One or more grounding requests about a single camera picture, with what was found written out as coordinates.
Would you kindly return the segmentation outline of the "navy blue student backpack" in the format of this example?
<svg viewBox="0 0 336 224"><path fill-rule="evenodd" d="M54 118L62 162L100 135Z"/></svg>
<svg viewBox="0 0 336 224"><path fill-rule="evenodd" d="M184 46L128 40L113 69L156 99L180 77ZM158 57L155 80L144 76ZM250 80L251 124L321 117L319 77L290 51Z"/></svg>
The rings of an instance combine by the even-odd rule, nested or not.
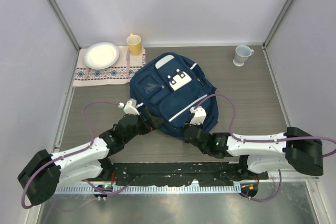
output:
<svg viewBox="0 0 336 224"><path fill-rule="evenodd" d="M162 133L183 139L185 125L193 115L190 109L197 104L206 111L203 129L212 130L218 122L218 104L213 94L216 88L193 60L166 52L138 70L130 81L130 97L162 118Z"/></svg>

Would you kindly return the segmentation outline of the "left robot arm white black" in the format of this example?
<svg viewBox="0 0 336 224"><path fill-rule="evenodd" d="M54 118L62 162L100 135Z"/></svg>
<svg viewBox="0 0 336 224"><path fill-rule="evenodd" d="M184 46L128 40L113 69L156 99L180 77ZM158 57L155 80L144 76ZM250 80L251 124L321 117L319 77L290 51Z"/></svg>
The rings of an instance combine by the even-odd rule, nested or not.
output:
<svg viewBox="0 0 336 224"><path fill-rule="evenodd" d="M139 114L125 114L118 123L86 144L72 149L49 153L46 149L38 151L17 179L23 188L21 205L30 209L48 200L60 187L71 179L70 173L78 173L88 168L89 163L96 162L93 174L105 182L112 174L110 166L102 163L121 150L137 135L145 135L158 129L163 118L153 115L148 109Z"/></svg>

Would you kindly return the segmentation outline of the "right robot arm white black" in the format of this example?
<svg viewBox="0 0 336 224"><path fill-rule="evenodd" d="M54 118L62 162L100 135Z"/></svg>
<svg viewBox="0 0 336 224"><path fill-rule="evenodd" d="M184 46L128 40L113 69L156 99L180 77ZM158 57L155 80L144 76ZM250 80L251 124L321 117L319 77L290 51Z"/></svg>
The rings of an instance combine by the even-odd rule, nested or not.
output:
<svg viewBox="0 0 336 224"><path fill-rule="evenodd" d="M209 133L196 125L184 131L184 141L214 158L238 157L242 179L271 170L289 169L309 176L323 175L322 142L297 128L273 135Z"/></svg>

